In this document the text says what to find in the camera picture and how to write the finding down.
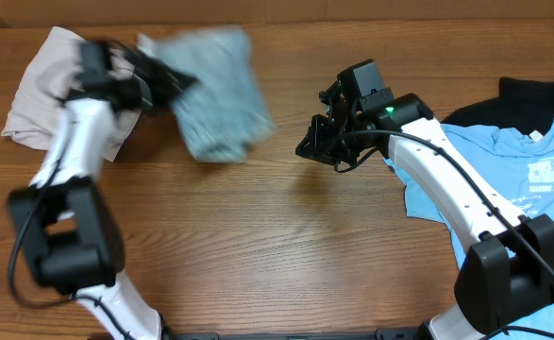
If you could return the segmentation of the light blue denim shorts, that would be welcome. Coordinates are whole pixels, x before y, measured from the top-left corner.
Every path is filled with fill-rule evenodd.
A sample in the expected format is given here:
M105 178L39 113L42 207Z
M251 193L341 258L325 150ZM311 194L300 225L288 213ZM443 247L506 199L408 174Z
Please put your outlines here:
M274 130L251 65L252 44L238 27L188 31L138 47L180 73L197 78L171 102L180 133L199 162L244 162L249 146Z

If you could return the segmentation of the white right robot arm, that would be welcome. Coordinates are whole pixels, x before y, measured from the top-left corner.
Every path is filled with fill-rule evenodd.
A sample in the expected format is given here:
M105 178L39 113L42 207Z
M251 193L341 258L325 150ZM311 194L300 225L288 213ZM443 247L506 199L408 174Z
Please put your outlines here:
M491 339L554 304L554 222L526 216L489 185L416 94L395 97L368 59L318 97L327 110L312 117L296 155L344 173L380 152L419 184L462 245L453 306L379 339Z

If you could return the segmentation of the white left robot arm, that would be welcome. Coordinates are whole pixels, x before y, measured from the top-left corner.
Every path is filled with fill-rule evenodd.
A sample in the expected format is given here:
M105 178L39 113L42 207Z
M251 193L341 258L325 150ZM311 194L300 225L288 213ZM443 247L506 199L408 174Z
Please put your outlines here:
M8 289L28 309L76 302L114 339L173 339L125 271L124 241L96 182L120 114L166 108L198 79L124 44L134 70L119 78L116 43L79 43L81 70L59 101L59 133L35 177L8 195L16 232Z

